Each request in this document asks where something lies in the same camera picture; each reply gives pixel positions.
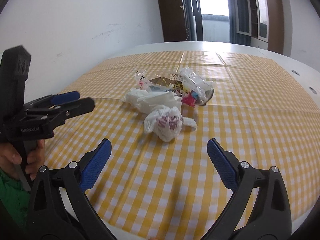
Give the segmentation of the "left hand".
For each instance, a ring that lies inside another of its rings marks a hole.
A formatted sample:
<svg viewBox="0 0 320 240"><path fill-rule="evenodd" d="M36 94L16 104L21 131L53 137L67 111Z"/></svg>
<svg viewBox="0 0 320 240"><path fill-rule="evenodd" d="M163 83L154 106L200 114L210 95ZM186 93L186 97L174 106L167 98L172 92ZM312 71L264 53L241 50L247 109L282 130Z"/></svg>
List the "left hand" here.
<svg viewBox="0 0 320 240"><path fill-rule="evenodd" d="M31 180L36 178L38 169L44 165L45 160L45 145L44 139L37 141L37 147L28 153L27 165L25 172L30 176ZM15 170L15 165L22 163L22 158L10 143L1 143L1 170L11 178L19 180L18 173Z"/></svg>

